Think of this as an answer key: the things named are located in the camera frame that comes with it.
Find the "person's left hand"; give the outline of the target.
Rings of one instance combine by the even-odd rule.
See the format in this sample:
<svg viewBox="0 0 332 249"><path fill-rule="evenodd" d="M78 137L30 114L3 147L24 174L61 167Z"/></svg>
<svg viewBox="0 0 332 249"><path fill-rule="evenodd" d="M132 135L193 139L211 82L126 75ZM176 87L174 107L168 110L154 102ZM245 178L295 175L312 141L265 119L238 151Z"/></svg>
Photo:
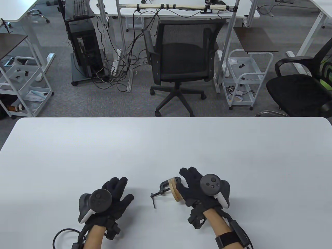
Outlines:
<svg viewBox="0 0 332 249"><path fill-rule="evenodd" d="M126 177L120 179L113 177L103 184L102 189L108 190L112 195L112 203L106 211L92 215L85 224L97 225L106 229L110 228L124 214L127 207L134 200L132 194L128 194L124 198L122 197L127 183L128 179Z"/></svg>

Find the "person's right hand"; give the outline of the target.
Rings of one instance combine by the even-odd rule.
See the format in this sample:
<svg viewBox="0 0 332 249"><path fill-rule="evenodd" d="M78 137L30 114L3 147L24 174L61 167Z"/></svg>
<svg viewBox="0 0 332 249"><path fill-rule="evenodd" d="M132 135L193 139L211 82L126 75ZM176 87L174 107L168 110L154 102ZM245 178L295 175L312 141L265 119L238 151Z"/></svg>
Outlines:
<svg viewBox="0 0 332 249"><path fill-rule="evenodd" d="M206 195L201 187L200 180L202 175L197 171L195 167L181 168L179 174L184 177L188 187L185 187L182 183L177 183L176 188L179 194L183 197L184 201L196 200L200 201L204 207L204 210L209 210L217 206L221 207L221 204L212 196Z"/></svg>

